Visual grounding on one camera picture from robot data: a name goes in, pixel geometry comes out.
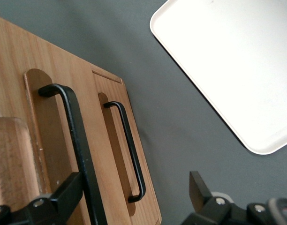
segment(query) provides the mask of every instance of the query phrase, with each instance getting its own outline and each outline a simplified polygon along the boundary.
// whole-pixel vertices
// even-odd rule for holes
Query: gray surface
[[[0,16],[123,78],[163,217],[193,211],[189,171],[236,204],[287,197],[287,146],[247,151],[150,32],[165,0],[0,0]]]

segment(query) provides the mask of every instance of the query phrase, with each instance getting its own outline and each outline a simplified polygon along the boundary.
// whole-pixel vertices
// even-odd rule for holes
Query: wooden drawer
[[[38,132],[40,122],[26,95],[24,81],[24,74],[32,68],[44,71],[53,83],[69,86],[76,93],[108,224],[160,224],[157,199],[123,81],[1,18],[0,204],[18,210],[39,194],[54,191],[68,174],[78,170],[59,97],[56,97],[55,105],[61,124],[60,137],[63,138]],[[113,138],[109,135],[109,121],[103,114],[106,109],[100,102],[101,92],[109,101],[122,102],[128,114],[146,184],[145,196],[136,203],[127,201],[129,194],[138,193],[138,186],[121,120],[118,112],[111,109],[116,133]],[[44,127],[52,132],[49,124]],[[62,143],[64,148],[52,151],[50,148],[53,147],[48,147],[52,141],[47,141],[47,136],[59,145]],[[69,223],[90,224],[84,199]]]

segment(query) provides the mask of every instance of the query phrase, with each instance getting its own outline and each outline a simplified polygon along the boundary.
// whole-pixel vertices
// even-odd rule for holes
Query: black clamp
[[[196,171],[189,175],[189,196],[195,213],[182,225],[287,225],[287,199],[251,203],[244,210],[226,198],[213,196]]]

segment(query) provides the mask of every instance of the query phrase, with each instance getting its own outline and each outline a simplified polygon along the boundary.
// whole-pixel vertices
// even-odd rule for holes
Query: drawer handle
[[[47,98],[60,94],[68,120],[78,168],[82,173],[83,191],[91,224],[106,225],[105,211],[76,94],[70,87],[55,83],[40,88],[38,93],[40,96]]]
[[[124,128],[129,152],[131,155],[133,168],[134,168],[135,175],[136,175],[136,180],[137,180],[138,187],[139,187],[139,195],[130,196],[128,198],[129,203],[134,203],[134,202],[138,202],[139,200],[141,200],[145,194],[144,177],[143,177],[142,169],[141,169],[140,164],[139,164],[139,160],[138,160],[137,152],[135,149],[135,144],[133,141],[133,137],[132,137],[132,133],[131,133],[131,129],[130,129],[130,125],[129,125],[129,121],[127,118],[127,113],[126,113],[125,107],[123,106],[122,103],[116,102],[116,101],[107,102],[104,104],[105,108],[110,108],[112,106],[116,106],[120,112],[121,122],[122,122],[122,125]]]

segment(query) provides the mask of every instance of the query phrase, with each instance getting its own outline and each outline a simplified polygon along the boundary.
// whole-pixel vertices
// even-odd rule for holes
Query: white plastic tray
[[[169,0],[150,26],[247,149],[287,144],[287,0]]]

